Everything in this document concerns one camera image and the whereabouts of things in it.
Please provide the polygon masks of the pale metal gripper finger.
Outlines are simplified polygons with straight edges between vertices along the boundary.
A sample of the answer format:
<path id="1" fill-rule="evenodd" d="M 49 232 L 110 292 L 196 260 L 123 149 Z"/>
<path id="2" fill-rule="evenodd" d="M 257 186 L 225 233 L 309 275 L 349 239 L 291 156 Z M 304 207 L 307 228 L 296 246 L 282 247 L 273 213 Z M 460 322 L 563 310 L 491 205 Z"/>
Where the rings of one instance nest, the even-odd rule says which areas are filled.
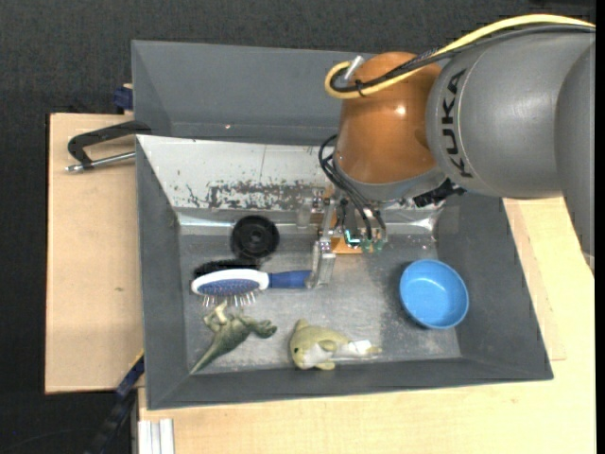
<path id="1" fill-rule="evenodd" d="M 310 277 L 312 288 L 328 285 L 331 281 L 337 255 L 329 239 L 319 239 L 313 248 L 313 267 Z"/>
<path id="2" fill-rule="evenodd" d="M 314 226 L 319 231 L 323 230 L 329 204 L 330 200 L 324 197 L 304 198 L 297 212 L 296 225 L 299 228 Z"/>

